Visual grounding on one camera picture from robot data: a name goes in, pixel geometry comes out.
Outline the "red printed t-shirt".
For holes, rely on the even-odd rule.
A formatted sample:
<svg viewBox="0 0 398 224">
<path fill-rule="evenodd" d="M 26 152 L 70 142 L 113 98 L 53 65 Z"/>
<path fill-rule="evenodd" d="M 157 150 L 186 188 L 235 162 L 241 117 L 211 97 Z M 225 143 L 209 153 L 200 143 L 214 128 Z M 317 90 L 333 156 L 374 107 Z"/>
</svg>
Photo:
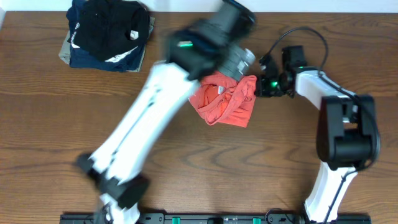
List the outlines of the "red printed t-shirt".
<svg viewBox="0 0 398 224">
<path fill-rule="evenodd" d="M 254 109 L 256 81 L 254 75 L 236 81 L 215 72 L 201 81 L 189 102 L 210 126 L 223 123 L 245 128 Z"/>
</svg>

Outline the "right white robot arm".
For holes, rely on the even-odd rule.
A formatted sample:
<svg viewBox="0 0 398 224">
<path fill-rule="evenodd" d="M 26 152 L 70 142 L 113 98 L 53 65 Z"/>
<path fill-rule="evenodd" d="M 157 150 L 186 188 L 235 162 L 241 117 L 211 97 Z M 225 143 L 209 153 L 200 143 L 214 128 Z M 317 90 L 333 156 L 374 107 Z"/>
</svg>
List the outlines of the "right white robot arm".
<svg viewBox="0 0 398 224">
<path fill-rule="evenodd" d="M 316 150 L 320 168 L 313 189 L 304 201 L 305 223 L 333 223 L 353 179 L 377 160 L 381 140 L 374 100 L 345 90 L 303 57 L 285 58 L 283 72 L 271 55 L 259 61 L 264 74 L 256 95 L 264 98 L 295 95 L 318 110 Z"/>
</svg>

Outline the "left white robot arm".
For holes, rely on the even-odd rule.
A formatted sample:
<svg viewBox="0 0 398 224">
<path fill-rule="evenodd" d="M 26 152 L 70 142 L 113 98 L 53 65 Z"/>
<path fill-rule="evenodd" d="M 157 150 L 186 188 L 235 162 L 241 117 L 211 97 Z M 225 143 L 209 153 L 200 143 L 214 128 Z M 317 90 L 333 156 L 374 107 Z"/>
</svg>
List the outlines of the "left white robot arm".
<svg viewBox="0 0 398 224">
<path fill-rule="evenodd" d="M 200 19 L 167 36 L 165 61 L 151 68 L 116 129 L 96 151 L 77 158 L 107 212 L 95 223 L 137 223 L 138 202 L 149 186 L 141 171 L 152 146 L 200 81 L 228 59 L 254 25 L 254 20 Z"/>
</svg>

